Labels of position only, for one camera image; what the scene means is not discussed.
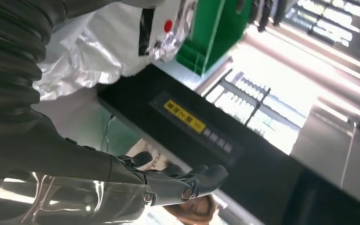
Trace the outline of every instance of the yellow label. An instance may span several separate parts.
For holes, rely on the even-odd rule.
[[[193,115],[183,109],[181,106],[177,105],[172,100],[169,100],[165,104],[165,109],[179,118],[182,122],[186,123],[192,129],[194,129],[198,134],[206,128],[206,124],[202,123],[200,120],[196,119]]]

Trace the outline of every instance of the white protective cover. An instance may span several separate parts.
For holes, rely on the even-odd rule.
[[[118,2],[68,21],[54,31],[46,60],[39,64],[42,80],[34,88],[41,100],[55,100],[97,83],[112,84],[155,60],[172,59],[191,29],[196,4],[166,0],[156,9],[142,9]],[[147,21],[145,14],[151,13]],[[148,39],[143,44],[147,51],[140,55],[141,43]]]

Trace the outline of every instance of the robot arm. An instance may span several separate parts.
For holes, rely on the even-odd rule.
[[[227,175],[221,166],[177,176],[139,171],[134,168],[140,165],[137,158],[116,158],[79,146],[61,137],[47,116],[31,109],[31,105],[39,102],[39,93],[32,88],[32,82],[42,75],[36,62],[44,60],[45,46],[54,26],[115,1],[0,0],[0,190],[15,194],[19,191],[13,184],[1,187],[7,179],[36,184],[31,208],[15,218],[17,224],[43,225],[43,222],[35,222],[34,216],[50,215],[52,218],[55,215],[57,220],[63,212],[66,215],[80,213],[83,222],[89,216],[100,218],[89,224],[112,222],[112,218],[107,218],[109,213],[103,213],[102,217],[97,214],[109,211],[112,204],[120,206],[126,201],[135,203],[136,209],[149,204],[183,203],[211,193]],[[78,192],[88,196],[90,190],[96,193],[92,195],[91,205],[84,205],[84,199],[82,203],[77,202],[77,198],[66,200]],[[140,210],[126,212],[135,215]],[[124,214],[131,215],[122,212],[112,217],[121,219]],[[13,224],[13,220],[0,224]]]

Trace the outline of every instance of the window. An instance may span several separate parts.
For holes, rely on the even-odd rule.
[[[330,45],[348,47],[353,33],[360,33],[351,25],[354,16],[360,17],[360,1],[299,0],[283,21]]]
[[[229,71],[207,94],[206,99],[271,144],[290,154],[309,114],[303,98],[294,100],[243,72]]]

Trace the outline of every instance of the robotic hand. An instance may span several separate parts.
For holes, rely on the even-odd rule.
[[[169,165],[163,171],[139,171],[132,168],[152,161],[149,152],[142,152],[133,158],[125,156],[118,159],[151,187],[154,193],[152,205],[180,204],[192,198],[209,195],[218,189],[227,177],[227,171],[220,165],[210,168],[200,165],[187,174],[176,165]]]

